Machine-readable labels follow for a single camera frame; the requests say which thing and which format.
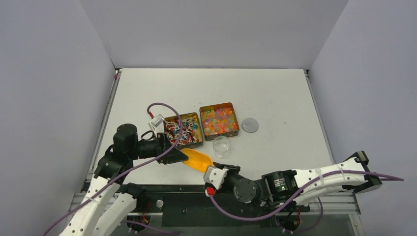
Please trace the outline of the tin box of lollipops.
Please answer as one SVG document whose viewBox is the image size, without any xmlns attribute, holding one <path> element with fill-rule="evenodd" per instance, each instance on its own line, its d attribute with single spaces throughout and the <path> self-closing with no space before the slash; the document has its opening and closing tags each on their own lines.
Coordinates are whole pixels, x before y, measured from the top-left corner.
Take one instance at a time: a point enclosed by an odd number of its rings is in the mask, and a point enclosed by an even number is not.
<svg viewBox="0 0 417 236">
<path fill-rule="evenodd" d="M 167 117 L 164 119 L 164 131 L 169 141 L 173 144 L 179 137 L 177 147 L 182 148 L 200 148 L 204 144 L 204 138 L 200 121 L 197 113 L 187 113 L 180 115 L 183 130 L 180 134 L 180 123 L 177 116 Z"/>
</svg>

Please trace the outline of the orange plastic scoop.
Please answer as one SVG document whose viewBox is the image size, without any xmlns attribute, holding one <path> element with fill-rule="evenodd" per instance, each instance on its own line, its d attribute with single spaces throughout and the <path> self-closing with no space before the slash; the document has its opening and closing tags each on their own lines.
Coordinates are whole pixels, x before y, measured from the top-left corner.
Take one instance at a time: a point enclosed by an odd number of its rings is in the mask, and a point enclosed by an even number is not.
<svg viewBox="0 0 417 236">
<path fill-rule="evenodd" d="M 204 173 L 208 166 L 213 166 L 212 159 L 204 153 L 190 148 L 184 148 L 181 152 L 188 157 L 188 160 L 182 163 L 193 170 Z"/>
</svg>

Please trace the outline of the tin box of gummy candies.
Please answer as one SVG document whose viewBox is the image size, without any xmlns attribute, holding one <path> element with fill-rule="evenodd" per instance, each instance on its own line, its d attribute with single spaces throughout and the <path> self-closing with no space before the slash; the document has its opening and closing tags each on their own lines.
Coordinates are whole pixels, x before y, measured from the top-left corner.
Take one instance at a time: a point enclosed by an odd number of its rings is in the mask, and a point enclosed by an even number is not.
<svg viewBox="0 0 417 236">
<path fill-rule="evenodd" d="M 199 113 L 205 141 L 238 135 L 240 128 L 232 103 L 203 106 L 199 108 Z"/>
</svg>

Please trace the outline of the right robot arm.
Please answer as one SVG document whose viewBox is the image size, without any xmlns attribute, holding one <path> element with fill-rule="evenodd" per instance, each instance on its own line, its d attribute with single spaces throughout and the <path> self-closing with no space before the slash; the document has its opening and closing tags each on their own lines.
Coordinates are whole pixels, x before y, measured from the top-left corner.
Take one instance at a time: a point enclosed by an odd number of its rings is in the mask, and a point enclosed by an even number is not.
<svg viewBox="0 0 417 236">
<path fill-rule="evenodd" d="M 380 188 L 382 180 L 370 174 L 368 163 L 364 151 L 358 151 L 339 164 L 276 171 L 258 180 L 240 175 L 239 166 L 214 163 L 207 167 L 203 180 L 208 187 L 207 194 L 226 192 L 244 204 L 290 210 L 335 192 L 364 193 Z"/>
</svg>

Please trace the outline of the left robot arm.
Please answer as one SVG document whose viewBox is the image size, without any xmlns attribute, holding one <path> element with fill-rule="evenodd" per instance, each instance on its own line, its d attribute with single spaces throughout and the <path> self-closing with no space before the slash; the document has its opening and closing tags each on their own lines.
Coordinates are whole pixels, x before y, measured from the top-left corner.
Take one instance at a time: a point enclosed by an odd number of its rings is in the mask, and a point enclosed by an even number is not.
<svg viewBox="0 0 417 236">
<path fill-rule="evenodd" d="M 165 134 L 150 133 L 151 138 L 145 139 L 138 136 L 133 124 L 117 128 L 113 144 L 99 160 L 80 208 L 74 211 L 62 236 L 109 236 L 128 213 L 146 207 L 145 188 L 124 183 L 134 160 L 157 158 L 165 165 L 188 160 Z"/>
</svg>

